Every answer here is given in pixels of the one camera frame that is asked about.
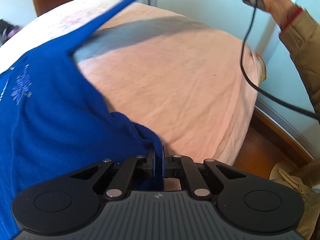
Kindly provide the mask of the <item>right forearm khaki sleeve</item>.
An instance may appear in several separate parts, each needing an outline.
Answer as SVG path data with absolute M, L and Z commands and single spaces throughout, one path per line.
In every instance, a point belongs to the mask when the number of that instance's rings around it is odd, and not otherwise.
M 313 109 L 319 113 L 319 24 L 308 11 L 295 5 L 279 38 L 289 51 Z

